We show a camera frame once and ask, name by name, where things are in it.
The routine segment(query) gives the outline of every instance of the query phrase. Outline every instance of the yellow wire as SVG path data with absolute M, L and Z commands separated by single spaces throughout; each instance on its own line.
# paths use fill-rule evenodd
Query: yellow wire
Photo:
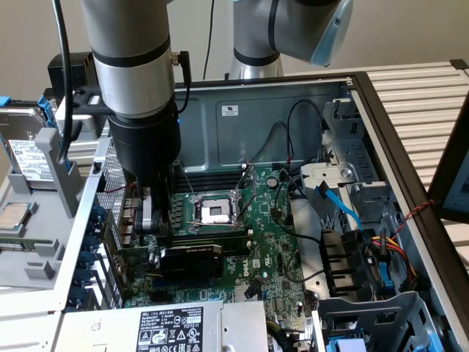
M 375 237 L 372 237 L 372 240 L 374 241 L 379 241 L 381 238 L 379 236 L 375 236 Z M 394 242 L 393 240 L 391 240 L 389 237 L 386 237 L 386 242 L 389 242 L 390 244 L 392 244 L 393 246 L 396 246 L 396 247 L 399 247 L 401 248 L 401 246 L 399 244 L 397 244 L 396 242 Z M 417 276 L 417 273 L 415 270 L 413 270 L 413 267 L 410 265 L 410 271 L 412 271 L 412 275 L 413 276 Z
M 280 329 L 278 328 L 277 324 L 275 324 L 274 322 L 272 321 L 267 321 L 267 325 L 269 325 L 274 331 L 280 331 Z

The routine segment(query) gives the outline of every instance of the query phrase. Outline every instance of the black frame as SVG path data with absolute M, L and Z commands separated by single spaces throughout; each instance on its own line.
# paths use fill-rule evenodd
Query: black frame
M 389 119 L 376 90 L 365 72 L 328 73 L 308 76 L 290 76 L 276 78 L 256 78 L 250 80 L 233 81 L 202 81 L 193 82 L 193 88 L 230 87 L 251 84 L 275 84 L 287 82 L 310 81 L 325 78 L 350 77 L 353 85 L 348 86 L 356 90 L 361 102 L 373 125 L 374 131 L 384 149 L 386 158 L 401 187 L 405 201 L 410 209 L 428 200 L 424 185 L 414 168 L 394 126 Z M 183 84 L 177 88 L 184 89 Z M 469 337 L 469 276 L 446 232 L 440 217 L 433 208 L 425 208 L 413 217 L 421 233 L 430 257 L 438 275 L 448 293 L 448 297 L 459 318 L 462 329 Z
M 469 93 L 454 124 L 443 156 L 428 190 L 436 204 L 435 211 L 442 219 L 469 224 L 469 214 L 443 208 L 462 162 L 469 153 Z

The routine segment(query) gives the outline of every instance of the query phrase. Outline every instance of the sticker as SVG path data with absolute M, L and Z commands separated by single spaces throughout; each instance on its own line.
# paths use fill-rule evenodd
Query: sticker
M 8 142 L 26 180 L 53 181 L 45 156 L 43 152 L 36 148 L 35 141 L 11 139 Z
M 142 312 L 136 352 L 202 351 L 203 316 L 202 307 Z
M 228 105 L 221 107 L 221 116 L 237 116 L 237 105 Z

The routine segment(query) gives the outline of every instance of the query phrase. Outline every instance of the white label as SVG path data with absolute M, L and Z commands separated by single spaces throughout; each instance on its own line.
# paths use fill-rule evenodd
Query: white label
M 187 324 L 198 324 L 202 322 L 202 316 L 188 317 Z
M 238 110 L 237 105 L 228 105 L 221 107 L 222 116 L 237 116 Z
M 15 154 L 21 173 L 28 181 L 53 181 L 51 170 L 43 152 L 36 148 L 35 141 L 8 141 Z

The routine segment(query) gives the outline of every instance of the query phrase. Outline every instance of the metal panel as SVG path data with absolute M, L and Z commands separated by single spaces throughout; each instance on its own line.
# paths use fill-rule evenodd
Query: metal panel
M 386 175 L 388 176 L 388 182 L 394 190 L 396 199 L 399 202 L 399 205 L 401 206 L 402 212 L 409 213 L 411 209 L 409 209 L 409 206 L 405 200 L 405 196 L 402 192 L 401 187 L 399 186 L 396 175 L 392 172 L 389 160 L 386 158 L 383 146 L 381 145 L 378 139 L 376 131 L 373 129 L 372 122 L 370 121 L 369 116 L 366 113 L 362 102 L 360 101 L 360 97 L 357 92 L 353 91 L 352 96 L 354 98 L 355 103 L 357 104 L 357 109 L 363 118 L 363 123 L 366 126 L 366 129 L 375 147 L 378 158 L 381 160 Z M 411 236 L 407 236 L 407 238 L 409 241 L 411 240 L 415 244 L 418 253 L 420 254 L 421 261 L 424 264 L 425 270 L 432 283 L 432 287 L 435 290 L 435 294 L 438 297 L 438 301 L 440 302 L 441 307 L 443 308 L 443 311 L 445 312 L 446 317 L 448 318 L 448 321 L 451 325 L 457 343 L 461 346 L 462 350 L 466 351 L 469 348 L 468 337 L 465 335 L 464 329 L 459 321 L 458 314 L 455 311 L 453 304 L 451 303 L 451 300 L 448 296 L 448 292 L 446 291 L 445 286 L 443 285 L 443 281 L 440 275 L 438 275 L 435 264 L 432 260 L 432 257 L 430 256 L 428 248 L 426 247 L 424 239 L 422 238 L 421 233 L 418 230 L 417 224 L 413 218 L 408 219 L 406 221 L 406 224 L 411 234 Z

